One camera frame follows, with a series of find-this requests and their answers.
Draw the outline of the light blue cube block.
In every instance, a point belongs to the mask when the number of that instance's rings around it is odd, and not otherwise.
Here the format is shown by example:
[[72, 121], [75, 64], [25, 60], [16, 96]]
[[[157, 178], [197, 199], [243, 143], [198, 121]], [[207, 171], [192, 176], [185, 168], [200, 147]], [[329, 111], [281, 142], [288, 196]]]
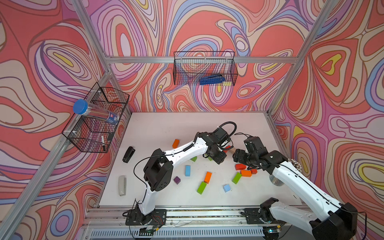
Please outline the light blue cube block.
[[224, 185], [223, 186], [223, 190], [224, 190], [225, 193], [229, 192], [231, 190], [230, 185], [229, 184]]

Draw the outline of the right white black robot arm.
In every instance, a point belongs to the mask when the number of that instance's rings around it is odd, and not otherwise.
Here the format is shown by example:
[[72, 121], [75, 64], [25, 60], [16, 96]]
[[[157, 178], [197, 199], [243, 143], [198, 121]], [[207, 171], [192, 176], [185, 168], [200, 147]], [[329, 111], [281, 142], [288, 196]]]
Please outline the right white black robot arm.
[[287, 222], [311, 234], [317, 240], [350, 240], [357, 233], [358, 211], [350, 203], [342, 204], [309, 181], [280, 152], [265, 148], [247, 153], [237, 149], [234, 162], [266, 171], [303, 200], [310, 212], [269, 198], [260, 204], [258, 217], [264, 223]]

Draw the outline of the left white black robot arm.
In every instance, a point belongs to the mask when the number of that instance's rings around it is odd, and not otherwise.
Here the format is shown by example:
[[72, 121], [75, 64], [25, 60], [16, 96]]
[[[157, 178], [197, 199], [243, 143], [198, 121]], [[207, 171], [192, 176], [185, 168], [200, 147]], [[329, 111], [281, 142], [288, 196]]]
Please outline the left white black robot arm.
[[157, 149], [145, 158], [148, 162], [143, 169], [142, 182], [146, 191], [143, 200], [137, 204], [141, 214], [147, 216], [154, 211], [157, 193], [169, 185], [174, 168], [200, 155], [221, 164], [227, 157], [227, 151], [234, 147], [231, 136], [236, 130], [237, 124], [228, 121], [211, 133], [197, 132], [194, 139], [185, 145], [169, 151]]

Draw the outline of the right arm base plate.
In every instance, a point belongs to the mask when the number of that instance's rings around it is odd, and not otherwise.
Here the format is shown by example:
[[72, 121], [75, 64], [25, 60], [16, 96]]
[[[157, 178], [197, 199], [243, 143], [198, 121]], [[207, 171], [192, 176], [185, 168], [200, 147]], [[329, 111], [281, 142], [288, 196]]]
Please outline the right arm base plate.
[[240, 214], [246, 218], [247, 224], [279, 224], [267, 211], [260, 208], [245, 208]]

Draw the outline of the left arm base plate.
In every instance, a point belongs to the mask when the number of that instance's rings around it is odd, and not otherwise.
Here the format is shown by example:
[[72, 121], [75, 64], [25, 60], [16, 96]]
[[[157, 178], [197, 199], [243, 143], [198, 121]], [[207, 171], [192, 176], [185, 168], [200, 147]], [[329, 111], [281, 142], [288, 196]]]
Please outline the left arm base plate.
[[123, 217], [126, 218], [126, 226], [162, 226], [166, 223], [167, 210], [154, 209], [148, 215], [144, 215], [139, 209], [133, 209], [124, 212]]

